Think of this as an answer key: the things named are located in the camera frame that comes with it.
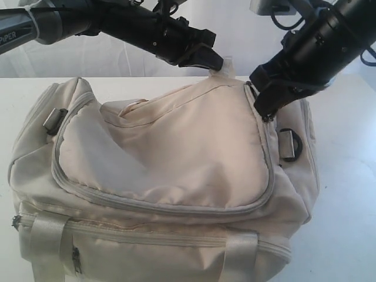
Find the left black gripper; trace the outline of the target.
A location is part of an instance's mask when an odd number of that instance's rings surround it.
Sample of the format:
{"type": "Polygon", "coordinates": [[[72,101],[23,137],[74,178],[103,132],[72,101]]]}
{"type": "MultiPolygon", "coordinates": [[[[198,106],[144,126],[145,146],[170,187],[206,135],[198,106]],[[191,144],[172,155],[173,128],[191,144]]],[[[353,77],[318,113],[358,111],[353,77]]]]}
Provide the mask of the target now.
{"type": "Polygon", "coordinates": [[[224,59],[213,50],[216,34],[189,25],[184,17],[173,19],[146,13],[125,18],[124,41],[154,54],[170,65],[220,71],[224,59]]]}

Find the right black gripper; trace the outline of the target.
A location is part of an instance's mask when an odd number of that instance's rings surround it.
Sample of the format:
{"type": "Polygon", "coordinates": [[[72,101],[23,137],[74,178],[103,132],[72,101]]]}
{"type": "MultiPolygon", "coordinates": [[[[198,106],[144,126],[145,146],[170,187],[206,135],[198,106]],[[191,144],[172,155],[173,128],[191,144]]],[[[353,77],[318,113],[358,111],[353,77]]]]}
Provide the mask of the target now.
{"type": "Polygon", "coordinates": [[[288,32],[283,48],[249,76],[254,108],[273,118],[286,105],[327,87],[364,50],[364,18],[319,17],[288,32]]]}

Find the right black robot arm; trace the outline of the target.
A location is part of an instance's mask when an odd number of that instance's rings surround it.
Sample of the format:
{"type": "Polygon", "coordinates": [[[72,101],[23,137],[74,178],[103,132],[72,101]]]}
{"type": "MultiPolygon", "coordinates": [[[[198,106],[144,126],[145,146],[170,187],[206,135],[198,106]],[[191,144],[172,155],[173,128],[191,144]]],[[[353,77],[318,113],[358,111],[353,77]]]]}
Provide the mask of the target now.
{"type": "Polygon", "coordinates": [[[315,95],[364,52],[375,56],[375,1],[258,1],[286,31],[282,50],[250,75],[254,107],[272,120],[284,106],[315,95]]]}

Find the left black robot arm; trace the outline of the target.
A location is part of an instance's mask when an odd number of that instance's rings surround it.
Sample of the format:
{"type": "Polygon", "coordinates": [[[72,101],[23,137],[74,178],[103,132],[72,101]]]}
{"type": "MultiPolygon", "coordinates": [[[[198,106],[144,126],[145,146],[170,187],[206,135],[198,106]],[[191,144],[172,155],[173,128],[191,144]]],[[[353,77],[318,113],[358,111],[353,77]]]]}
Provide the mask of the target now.
{"type": "Polygon", "coordinates": [[[1,53],[30,41],[51,45],[71,36],[101,32],[155,55],[169,65],[219,71],[223,58],[213,50],[216,34],[173,18],[182,1],[21,1],[1,10],[1,53]]]}

